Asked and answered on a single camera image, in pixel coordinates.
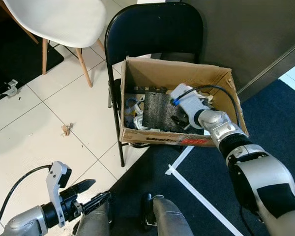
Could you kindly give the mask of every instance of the black rug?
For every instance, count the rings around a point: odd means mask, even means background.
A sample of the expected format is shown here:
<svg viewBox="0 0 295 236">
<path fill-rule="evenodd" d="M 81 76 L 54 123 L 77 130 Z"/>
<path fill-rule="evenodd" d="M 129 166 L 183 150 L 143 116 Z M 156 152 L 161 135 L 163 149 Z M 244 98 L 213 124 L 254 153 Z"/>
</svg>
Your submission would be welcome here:
<svg viewBox="0 0 295 236">
<path fill-rule="evenodd" d="M 275 81 L 243 105 L 251 139 L 282 161 L 295 180 L 295 91 Z M 195 236 L 231 236 L 228 231 L 174 176 L 166 176 L 168 164 L 179 156 L 175 146 L 153 146 L 112 187 L 116 197 L 113 236 L 156 236 L 156 229 L 140 229 L 140 199 L 145 192 L 163 194 L 186 217 Z M 203 194 L 239 231 L 249 235 L 224 158 L 215 148 L 195 147 L 179 165 L 179 173 Z M 244 217 L 257 236 L 269 235 L 256 216 Z"/>
<path fill-rule="evenodd" d="M 39 44 L 12 19 L 0 23 L 0 86 L 15 79 L 20 88 L 42 74 L 42 39 L 36 38 Z M 49 46 L 47 69 L 62 61 L 63 56 Z"/>
</svg>

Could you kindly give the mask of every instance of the gray pants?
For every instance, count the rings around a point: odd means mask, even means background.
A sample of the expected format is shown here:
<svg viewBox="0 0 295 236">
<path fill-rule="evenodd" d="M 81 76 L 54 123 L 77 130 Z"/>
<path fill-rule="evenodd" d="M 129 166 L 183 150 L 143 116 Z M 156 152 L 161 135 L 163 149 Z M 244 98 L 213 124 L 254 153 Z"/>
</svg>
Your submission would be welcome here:
<svg viewBox="0 0 295 236">
<path fill-rule="evenodd" d="M 83 216 L 77 236 L 109 236 L 107 209 L 107 205 L 104 204 L 87 216 Z M 185 217 L 173 202 L 155 197 L 153 211 L 158 236 L 193 236 Z"/>
</svg>

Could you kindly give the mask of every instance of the white tape strip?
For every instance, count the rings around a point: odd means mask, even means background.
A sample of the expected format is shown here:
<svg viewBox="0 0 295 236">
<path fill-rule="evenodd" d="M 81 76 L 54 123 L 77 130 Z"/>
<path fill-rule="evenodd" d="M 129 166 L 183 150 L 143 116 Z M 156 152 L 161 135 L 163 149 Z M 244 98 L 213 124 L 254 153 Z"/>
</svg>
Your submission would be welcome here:
<svg viewBox="0 0 295 236">
<path fill-rule="evenodd" d="M 171 165 L 169 166 L 169 172 L 173 174 L 211 213 L 233 233 L 235 236 L 243 236 L 238 229 L 235 228 L 228 219 L 225 218 L 203 195 L 201 195 L 176 169 Z"/>
<path fill-rule="evenodd" d="M 176 169 L 179 164 L 186 158 L 186 156 L 191 152 L 191 150 L 194 148 L 194 146 L 187 146 L 185 150 L 179 155 L 179 157 L 176 159 L 176 161 L 171 165 L 172 168 Z M 170 175 L 172 172 L 168 170 L 165 172 L 166 175 Z"/>
</svg>

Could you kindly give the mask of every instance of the debris on floor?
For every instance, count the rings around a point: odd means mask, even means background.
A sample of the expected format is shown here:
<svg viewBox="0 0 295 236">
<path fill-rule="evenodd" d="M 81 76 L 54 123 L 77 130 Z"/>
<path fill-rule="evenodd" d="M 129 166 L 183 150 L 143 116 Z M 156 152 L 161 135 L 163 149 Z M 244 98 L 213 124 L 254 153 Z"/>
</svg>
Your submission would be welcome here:
<svg viewBox="0 0 295 236">
<path fill-rule="evenodd" d="M 69 125 L 63 125 L 62 130 L 64 133 L 62 133 L 62 136 L 69 136 L 70 135 L 70 129 L 73 127 L 73 124 L 70 123 Z"/>
</svg>

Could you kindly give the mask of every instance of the blue object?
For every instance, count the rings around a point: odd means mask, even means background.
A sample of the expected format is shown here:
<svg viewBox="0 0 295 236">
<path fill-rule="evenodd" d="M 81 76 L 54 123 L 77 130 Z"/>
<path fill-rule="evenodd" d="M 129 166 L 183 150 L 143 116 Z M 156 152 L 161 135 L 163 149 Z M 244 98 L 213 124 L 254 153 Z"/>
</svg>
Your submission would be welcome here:
<svg viewBox="0 0 295 236">
<path fill-rule="evenodd" d="M 126 107 L 129 107 L 129 102 L 133 101 L 134 103 L 137 103 L 138 100 L 135 97 L 130 97 L 126 100 Z"/>
<path fill-rule="evenodd" d="M 173 104 L 174 104 L 175 107 L 176 107 L 176 106 L 178 106 L 178 105 L 180 104 L 180 102 L 179 102 L 179 100 L 175 99 L 175 100 L 173 101 Z"/>
</svg>

